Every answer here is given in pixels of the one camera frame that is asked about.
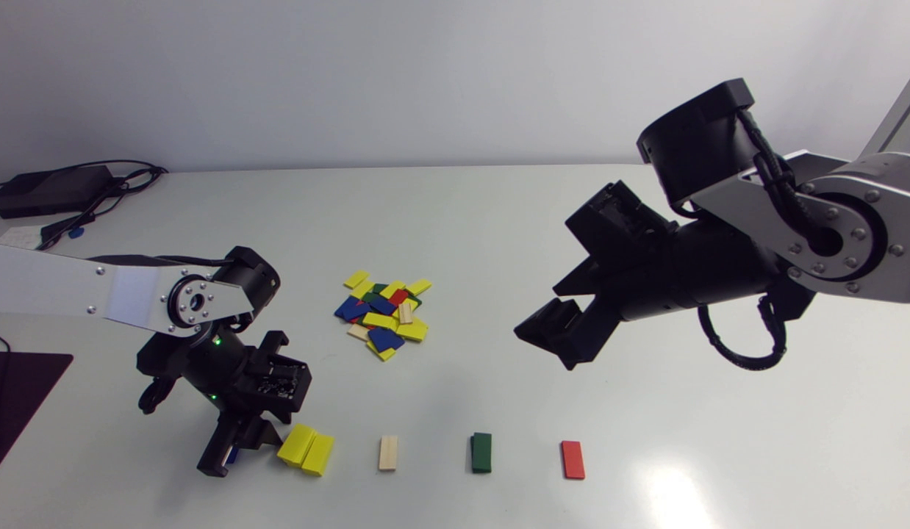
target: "blue wooden block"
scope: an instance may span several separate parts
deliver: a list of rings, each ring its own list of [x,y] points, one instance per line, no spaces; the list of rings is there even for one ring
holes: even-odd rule
[[[354,304],[352,307],[344,309],[344,319],[351,321],[354,318],[359,318],[360,316],[370,312],[370,304],[361,302],[361,304]]]
[[[399,335],[388,328],[374,328],[367,335],[370,336],[370,340],[376,346],[378,352],[384,352],[390,348],[402,348],[402,345],[406,342],[405,339],[400,338]]]
[[[338,318],[344,318],[344,311],[346,311],[346,309],[355,307],[357,305],[357,301],[360,301],[360,299],[351,298],[349,295],[347,297],[347,300],[341,303],[340,307],[337,307],[337,311],[334,311],[334,315]]]
[[[373,301],[370,302],[370,305],[377,309],[377,312],[381,312],[381,314],[386,314],[387,316],[393,314],[397,309],[396,305],[391,304],[386,298],[380,297],[380,295],[373,299]]]

